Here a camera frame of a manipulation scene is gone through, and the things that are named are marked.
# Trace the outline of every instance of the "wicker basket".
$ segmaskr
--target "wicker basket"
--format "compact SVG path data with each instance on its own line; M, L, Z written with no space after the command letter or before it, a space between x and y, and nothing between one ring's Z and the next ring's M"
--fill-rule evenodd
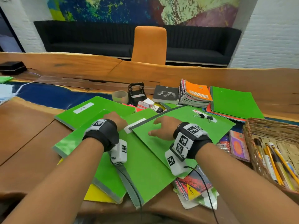
M285 147L289 149L281 147L279 149L282 151L283 157L287 161L292 162L298 172L299 126L272 120L251 118L248 119L243 126L243 132L253 169L299 204L299 192L280 186L271 178L269 171L264 167L262 160L259 158L258 150L253 140L254 138L262 137L269 139L271 142L276 141L277 144L285 145Z

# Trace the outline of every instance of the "black sofa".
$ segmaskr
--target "black sofa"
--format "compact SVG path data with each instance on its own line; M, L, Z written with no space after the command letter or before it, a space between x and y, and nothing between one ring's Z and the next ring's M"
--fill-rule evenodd
M35 21L48 52L75 52L130 58L136 25ZM241 31L229 27L165 25L167 61L227 65Z

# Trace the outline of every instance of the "forearm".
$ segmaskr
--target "forearm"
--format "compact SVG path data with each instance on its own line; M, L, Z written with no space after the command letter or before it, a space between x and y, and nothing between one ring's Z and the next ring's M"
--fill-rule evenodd
M212 143L196 161L242 223L297 223L299 206L273 184Z
M72 223L95 175L104 148L88 138L36 186L3 224Z

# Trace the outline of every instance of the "orange chair back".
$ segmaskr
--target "orange chair back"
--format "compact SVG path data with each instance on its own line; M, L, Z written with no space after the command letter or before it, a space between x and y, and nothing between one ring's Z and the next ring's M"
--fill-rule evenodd
M158 26L137 26L135 28L132 61L165 65L166 48L165 28Z

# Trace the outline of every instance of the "wooden table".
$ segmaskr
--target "wooden table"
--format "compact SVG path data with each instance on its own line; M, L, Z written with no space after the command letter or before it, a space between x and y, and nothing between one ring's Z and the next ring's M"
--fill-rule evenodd
M180 67L122 61L96 55L65 53L0 53L1 62L23 61L30 71L65 77L69 86L101 89L96 82L144 82L146 85L178 86L181 78L193 83L252 92L268 117L299 120L299 71L296 69L226 69ZM20 78L37 80L22 74ZM0 106L0 199L22 198L50 173L59 161L51 147L71 131L55 121L59 110L13 99ZM162 214L184 223L215 223L212 212L202 206L185 210L168 186L144 206L145 212ZM136 212L128 196L120 205L84 201L81 214ZM216 211L220 223L237 223L221 197Z

